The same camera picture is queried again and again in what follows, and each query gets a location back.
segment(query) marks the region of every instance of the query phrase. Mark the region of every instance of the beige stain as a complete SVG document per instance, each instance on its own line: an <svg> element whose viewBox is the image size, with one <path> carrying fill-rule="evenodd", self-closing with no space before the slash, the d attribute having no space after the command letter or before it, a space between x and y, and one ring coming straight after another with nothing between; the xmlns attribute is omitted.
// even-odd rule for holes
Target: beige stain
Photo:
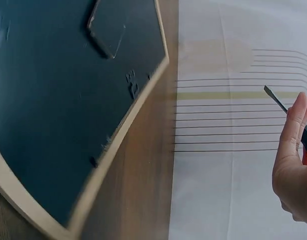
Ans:
<svg viewBox="0 0 307 240"><path fill-rule="evenodd" d="M239 73L254 60L250 46L235 39L185 41L179 47L180 74Z"/></svg>

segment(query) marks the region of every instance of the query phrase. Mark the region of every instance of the printed line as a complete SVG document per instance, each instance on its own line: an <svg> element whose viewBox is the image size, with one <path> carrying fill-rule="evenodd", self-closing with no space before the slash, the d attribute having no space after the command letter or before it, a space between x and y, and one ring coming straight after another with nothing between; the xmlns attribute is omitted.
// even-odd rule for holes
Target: printed line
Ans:
<svg viewBox="0 0 307 240"><path fill-rule="evenodd" d="M201 87L263 87L264 84L254 84L254 85L247 85L247 84L235 84L235 85L198 85L198 86L178 86L177 89L192 89L192 88L201 88ZM303 88L303 86L295 86L295 85L272 85L270 87L291 87L291 88Z"/></svg>
<svg viewBox="0 0 307 240"><path fill-rule="evenodd" d="M177 107L229 107L229 106L277 106L277 103L244 103L244 104L203 104L203 105L177 105Z"/></svg>
<svg viewBox="0 0 307 240"><path fill-rule="evenodd" d="M258 110L258 111L196 111L196 112L176 112L176 114L229 114L229 113L265 113L279 112L279 110Z"/></svg>
<svg viewBox="0 0 307 240"><path fill-rule="evenodd" d="M298 92L278 91L275 94L280 99L295 99ZM269 99L265 91L203 91L203 92L178 92L177 100L206 100L206 99Z"/></svg>
<svg viewBox="0 0 307 240"><path fill-rule="evenodd" d="M274 58L291 58L291 59L300 59L303 60L307 63L307 59L299 57L299 56L284 56L284 55L263 55L263 54L258 54L258 55L254 55L254 57L263 57L263 58L270 58L270 57L274 57Z"/></svg>
<svg viewBox="0 0 307 240"><path fill-rule="evenodd" d="M279 61L279 60L253 60L256 63L284 63L284 64L300 64L307 67L307 64L298 61Z"/></svg>
<svg viewBox="0 0 307 240"><path fill-rule="evenodd" d="M291 81L301 81L301 79L285 79L285 78L263 78L263 77L260 77L260 78L246 78L246 77L236 77L236 78L230 78L230 77L227 77L227 78L210 78L210 79L207 79L207 78L203 78L203 79L185 79L185 80L178 80L178 82L190 82L190 81L217 81L217 80L291 80Z"/></svg>
<svg viewBox="0 0 307 240"><path fill-rule="evenodd" d="M260 152L260 151L277 151L277 148L272 149L248 149L248 150L174 150L174 153L226 153L226 152Z"/></svg>
<svg viewBox="0 0 307 240"><path fill-rule="evenodd" d="M185 121L209 121L209 120L246 120L246 119L285 119L285 116L272 116L272 117L240 117L240 118L203 118L203 119L179 119L176 122L185 122Z"/></svg>
<svg viewBox="0 0 307 240"><path fill-rule="evenodd" d="M301 69L307 72L307 69L301 66L278 66L278 65L251 65L251 67L264 67L264 68L291 68L291 69Z"/></svg>
<svg viewBox="0 0 307 240"><path fill-rule="evenodd" d="M175 144L258 144L258 143L278 143L279 140L275 141L221 141L221 142L214 142L214 141L209 141L209 142L175 142Z"/></svg>
<svg viewBox="0 0 307 240"><path fill-rule="evenodd" d="M265 125L238 125L238 126L178 126L175 129L216 129L216 128L247 128L247 127L282 127L284 124L265 124Z"/></svg>
<svg viewBox="0 0 307 240"><path fill-rule="evenodd" d="M253 51L268 51L268 52L287 52L287 53L296 53L307 57L307 54L295 51L295 50L283 50L283 49L252 49Z"/></svg>
<svg viewBox="0 0 307 240"><path fill-rule="evenodd" d="M273 72L273 71L242 71L240 72L241 74L286 74L286 75L300 75L300 76L304 76L305 78L307 78L307 75L303 74L303 73L298 73L298 72ZM300 80L301 82L307 84L307 81L305 80Z"/></svg>
<svg viewBox="0 0 307 240"><path fill-rule="evenodd" d="M276 72L276 71L242 71L241 74L290 74L290 75L301 75L307 78L307 75L300 72Z"/></svg>
<svg viewBox="0 0 307 240"><path fill-rule="evenodd" d="M212 134L175 134L175 137L203 137L203 136L229 136L229 135L268 135L281 134L281 132L248 132L248 133L212 133Z"/></svg>

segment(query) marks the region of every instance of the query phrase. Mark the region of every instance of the chalkboard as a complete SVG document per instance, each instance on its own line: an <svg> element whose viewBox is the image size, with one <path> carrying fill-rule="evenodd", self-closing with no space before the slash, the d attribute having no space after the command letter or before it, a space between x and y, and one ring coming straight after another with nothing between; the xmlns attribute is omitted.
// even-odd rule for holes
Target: chalkboard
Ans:
<svg viewBox="0 0 307 240"><path fill-rule="evenodd" d="M154 0L0 0L0 153L63 226L165 55Z"/></svg>

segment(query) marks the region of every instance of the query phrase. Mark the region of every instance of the finger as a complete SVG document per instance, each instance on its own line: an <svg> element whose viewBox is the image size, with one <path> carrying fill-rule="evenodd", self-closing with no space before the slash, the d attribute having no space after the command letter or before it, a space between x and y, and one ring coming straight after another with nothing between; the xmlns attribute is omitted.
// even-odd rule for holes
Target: finger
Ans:
<svg viewBox="0 0 307 240"><path fill-rule="evenodd" d="M301 124L307 110L307 95L299 93L296 101L289 111L288 117L280 135L279 147L275 165L279 165L281 160L288 156L296 156L297 139Z"/></svg>
<svg viewBox="0 0 307 240"><path fill-rule="evenodd" d="M296 222L303 222L299 217L292 215L292 219Z"/></svg>
<svg viewBox="0 0 307 240"><path fill-rule="evenodd" d="M286 212L291 213L289 207L287 207L287 205L283 201L280 201L280 202L281 202L281 208L285 210Z"/></svg>
<svg viewBox="0 0 307 240"><path fill-rule="evenodd" d="M288 110L287 110L287 117L288 117L289 112L290 112L291 109L292 109L292 107L289 107L289 108L288 108Z"/></svg>
<svg viewBox="0 0 307 240"><path fill-rule="evenodd" d="M301 141L301 139L303 137L304 128L305 128L306 124L307 124L307 109L306 109L306 111L304 113L304 117L303 117L302 123L300 125L300 129L299 129L299 133L298 133L297 144L296 144L296 146L297 146L296 150L297 151L298 151L298 147L299 147L300 141Z"/></svg>

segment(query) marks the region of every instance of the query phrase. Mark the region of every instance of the wooden surface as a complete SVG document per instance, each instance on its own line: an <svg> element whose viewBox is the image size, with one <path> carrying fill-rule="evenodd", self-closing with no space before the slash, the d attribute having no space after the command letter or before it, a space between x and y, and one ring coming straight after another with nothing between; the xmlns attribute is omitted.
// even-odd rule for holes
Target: wooden surface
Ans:
<svg viewBox="0 0 307 240"><path fill-rule="evenodd" d="M131 125L104 179L83 240L168 239L173 176L178 0L160 0L170 64ZM46 239L0 195L0 240Z"/></svg>

